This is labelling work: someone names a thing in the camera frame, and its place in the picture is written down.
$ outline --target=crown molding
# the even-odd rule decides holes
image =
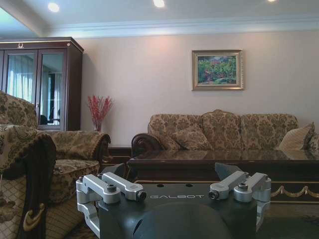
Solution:
[[[46,36],[74,38],[319,30],[319,15],[234,17],[159,21],[63,24],[44,29]]]

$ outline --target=wooden cabinet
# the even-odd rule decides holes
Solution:
[[[34,104],[39,129],[79,130],[83,48],[71,37],[0,41],[0,88]]]

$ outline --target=glass cabinet door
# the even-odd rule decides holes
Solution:
[[[61,129],[64,116],[65,85],[64,49],[39,50],[39,67],[36,108],[39,115],[39,128]]]
[[[2,90],[34,104],[37,50],[4,51]]]

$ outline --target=armchair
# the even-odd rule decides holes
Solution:
[[[96,174],[110,137],[37,130],[34,105],[0,91],[0,238],[64,238],[83,214],[75,181]]]

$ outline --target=coffee table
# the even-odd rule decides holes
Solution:
[[[308,151],[149,151],[128,161],[138,183],[216,182],[215,162],[272,179],[272,202],[319,203],[319,157]]]

